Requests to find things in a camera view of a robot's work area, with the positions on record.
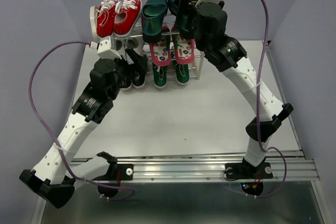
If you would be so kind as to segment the right white sneaker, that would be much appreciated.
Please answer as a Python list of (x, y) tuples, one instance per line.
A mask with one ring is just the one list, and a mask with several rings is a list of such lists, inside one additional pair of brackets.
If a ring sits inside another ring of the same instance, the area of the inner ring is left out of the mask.
[(138, 55), (143, 54), (144, 41), (142, 37), (139, 38), (129, 38), (126, 41), (126, 47), (133, 49)]

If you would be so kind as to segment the left black sneaker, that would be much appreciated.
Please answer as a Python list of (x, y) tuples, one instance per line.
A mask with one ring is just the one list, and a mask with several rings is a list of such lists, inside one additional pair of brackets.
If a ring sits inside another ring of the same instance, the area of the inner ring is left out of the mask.
[(121, 87), (122, 91), (128, 91), (132, 87), (132, 81), (131, 80), (126, 80), (123, 86)]

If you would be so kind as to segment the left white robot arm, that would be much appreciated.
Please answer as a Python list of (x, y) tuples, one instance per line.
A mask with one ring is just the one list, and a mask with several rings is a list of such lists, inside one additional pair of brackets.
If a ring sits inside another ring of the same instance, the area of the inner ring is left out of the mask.
[(134, 49), (127, 49), (126, 53), (132, 64), (123, 58), (100, 58), (95, 62), (90, 81), (74, 103), (63, 130), (53, 138), (54, 143), (42, 160), (19, 176), (30, 190), (56, 208), (63, 207), (84, 183), (96, 185), (102, 198), (117, 200), (117, 193), (124, 189), (122, 181), (133, 179), (133, 164), (120, 164), (107, 152), (98, 153), (74, 169), (69, 166), (86, 138), (113, 108), (123, 85), (137, 74), (146, 73), (147, 57)]

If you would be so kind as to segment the black sneaker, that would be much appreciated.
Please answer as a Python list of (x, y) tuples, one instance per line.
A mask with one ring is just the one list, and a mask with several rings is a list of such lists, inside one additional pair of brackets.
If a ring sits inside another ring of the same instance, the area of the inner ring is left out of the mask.
[(128, 91), (132, 87), (132, 81), (131, 80), (126, 80), (123, 86), (121, 87), (122, 91)]
[(132, 85), (136, 89), (142, 89), (145, 85), (146, 74), (137, 73), (136, 76), (132, 79)]

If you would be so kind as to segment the cream shoe shelf with rods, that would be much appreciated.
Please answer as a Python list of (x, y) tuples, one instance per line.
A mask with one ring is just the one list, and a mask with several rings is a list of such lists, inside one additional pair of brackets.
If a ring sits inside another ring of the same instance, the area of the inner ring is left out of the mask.
[[(100, 38), (97, 35), (96, 32), (96, 26), (97, 26), (97, 10), (98, 10), (98, 6), (91, 6), (90, 7), (90, 12), (89, 12), (89, 16), (90, 16), (90, 25), (91, 25), (91, 31), (92, 31), (92, 36), (93, 36), (93, 41), (89, 42), (89, 48), (92, 48), (94, 50), (97, 51), (98, 48), (98, 43), (100, 42), (100, 40), (102, 38)], [(166, 17), (169, 18), (168, 21), (172, 21), (172, 18), (175, 18), (175, 16), (173, 16), (171, 13), (168, 13), (166, 15)], [(166, 17), (164, 18), (164, 22), (163, 25), (167, 25), (170, 28), (172, 28), (172, 26), (174, 25), (174, 22), (165, 22), (166, 21)], [(177, 32), (166, 32), (163, 33), (163, 35), (173, 35), (173, 34), (177, 34)], [(120, 37), (115, 37), (115, 40), (121, 40), (124, 39), (125, 41), (128, 40), (129, 38), (139, 38), (142, 37), (142, 35), (132, 35), (129, 37), (124, 37), (124, 38), (120, 38)], [(152, 59), (151, 59), (151, 54), (150, 54), (150, 46), (147, 42), (144, 43), (144, 48), (143, 48), (143, 55), (146, 55), (148, 58), (148, 66), (151, 66), (152, 64)], [(196, 49), (196, 46), (194, 48), (194, 61), (192, 63), (188, 64), (188, 68), (189, 70), (192, 72), (190, 76), (190, 78), (194, 78), (196, 80), (200, 79), (201, 76), (201, 72), (202, 72), (202, 67), (203, 67), (203, 62), (204, 62), (204, 53), (200, 52), (198, 49)]]

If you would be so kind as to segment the pink kids sandal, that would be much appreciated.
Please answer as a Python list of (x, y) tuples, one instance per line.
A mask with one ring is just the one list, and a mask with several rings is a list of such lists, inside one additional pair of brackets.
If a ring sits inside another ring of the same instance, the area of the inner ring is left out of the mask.
[(171, 36), (163, 35), (166, 32), (170, 32), (170, 29), (165, 25), (162, 27), (161, 32), (155, 35), (149, 43), (153, 67), (167, 67), (171, 63)]
[(174, 57), (178, 64), (188, 65), (194, 61), (194, 39), (185, 39), (179, 33), (180, 30), (175, 25), (172, 27), (172, 32), (177, 34), (172, 35), (172, 42), (174, 46)]

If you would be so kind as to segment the green canvas sneaker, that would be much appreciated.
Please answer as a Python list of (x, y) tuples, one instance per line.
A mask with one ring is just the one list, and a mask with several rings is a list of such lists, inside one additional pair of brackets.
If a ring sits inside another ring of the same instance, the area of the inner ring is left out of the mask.
[(175, 73), (176, 73), (176, 80), (179, 85), (185, 86), (188, 84), (190, 80), (190, 74), (188, 65), (182, 65), (177, 63), (176, 61), (173, 61)]
[(167, 66), (160, 67), (152, 63), (153, 81), (157, 89), (165, 88), (167, 84)]

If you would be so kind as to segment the left white sneaker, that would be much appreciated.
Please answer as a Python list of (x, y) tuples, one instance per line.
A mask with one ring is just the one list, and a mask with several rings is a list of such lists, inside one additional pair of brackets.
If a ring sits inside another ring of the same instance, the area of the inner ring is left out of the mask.
[(115, 40), (115, 43), (116, 43), (116, 51), (119, 54), (121, 54), (121, 52), (125, 50), (125, 46), (126, 46), (125, 40), (124, 39)]

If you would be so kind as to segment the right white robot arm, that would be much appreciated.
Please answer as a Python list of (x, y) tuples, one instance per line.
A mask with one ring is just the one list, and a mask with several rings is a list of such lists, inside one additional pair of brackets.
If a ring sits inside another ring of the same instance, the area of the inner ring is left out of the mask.
[(223, 7), (222, 0), (179, 0), (175, 22), (181, 28), (180, 34), (195, 40), (196, 48), (233, 83), (253, 109), (255, 117), (246, 126), (246, 154), (231, 174), (233, 178), (253, 177), (262, 171), (269, 140), (292, 113), (293, 106), (273, 95), (242, 44), (226, 34), (227, 13)]

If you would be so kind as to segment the aluminium mounting rail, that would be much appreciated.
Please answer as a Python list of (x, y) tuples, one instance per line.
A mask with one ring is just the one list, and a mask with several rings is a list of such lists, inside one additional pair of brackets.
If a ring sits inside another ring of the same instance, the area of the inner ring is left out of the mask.
[[(272, 173), (270, 182), (319, 181), (315, 162), (306, 159), (302, 151), (285, 151), (284, 158), (278, 153), (267, 154)], [(197, 154), (173, 156), (118, 157), (120, 164), (133, 164), (132, 183), (225, 183), (224, 172), (233, 163), (241, 163), (243, 153)]]

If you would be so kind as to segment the left red canvas sneaker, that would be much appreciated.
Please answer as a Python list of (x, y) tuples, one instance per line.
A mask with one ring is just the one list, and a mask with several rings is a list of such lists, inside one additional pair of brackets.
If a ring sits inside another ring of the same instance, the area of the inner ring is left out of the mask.
[(113, 33), (118, 0), (102, 0), (97, 10), (97, 35), (101, 38)]

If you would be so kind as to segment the white sneaker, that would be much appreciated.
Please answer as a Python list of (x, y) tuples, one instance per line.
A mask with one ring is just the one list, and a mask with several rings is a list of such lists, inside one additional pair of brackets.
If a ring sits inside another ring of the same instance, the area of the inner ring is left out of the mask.
[(115, 40), (115, 43), (116, 43), (116, 51), (119, 54), (121, 54), (121, 52), (125, 50), (125, 46), (126, 46), (125, 40), (124, 39)]
[(129, 38), (126, 41), (126, 47), (133, 49), (138, 55), (143, 54), (144, 41), (142, 37), (139, 38)]

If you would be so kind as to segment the right black sneaker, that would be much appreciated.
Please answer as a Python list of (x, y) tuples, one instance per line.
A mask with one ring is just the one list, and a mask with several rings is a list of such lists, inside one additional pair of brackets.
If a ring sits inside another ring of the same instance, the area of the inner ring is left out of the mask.
[(136, 76), (132, 79), (132, 85), (136, 89), (142, 89), (145, 85), (146, 74), (137, 73)]

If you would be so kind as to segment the right red canvas sneaker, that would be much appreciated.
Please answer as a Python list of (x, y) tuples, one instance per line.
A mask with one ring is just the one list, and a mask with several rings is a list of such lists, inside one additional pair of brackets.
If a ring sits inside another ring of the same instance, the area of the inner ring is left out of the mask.
[(141, 0), (122, 0), (115, 6), (113, 32), (117, 37), (128, 37), (141, 14)]

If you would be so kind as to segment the red canvas sneaker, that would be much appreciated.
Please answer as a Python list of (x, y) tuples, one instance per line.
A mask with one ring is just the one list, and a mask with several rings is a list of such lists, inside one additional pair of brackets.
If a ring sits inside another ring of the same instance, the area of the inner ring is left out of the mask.
[(97, 35), (101, 38), (113, 33), (118, 0), (102, 0), (97, 10)]
[(141, 14), (141, 0), (122, 0), (115, 6), (113, 32), (117, 37), (128, 37)]

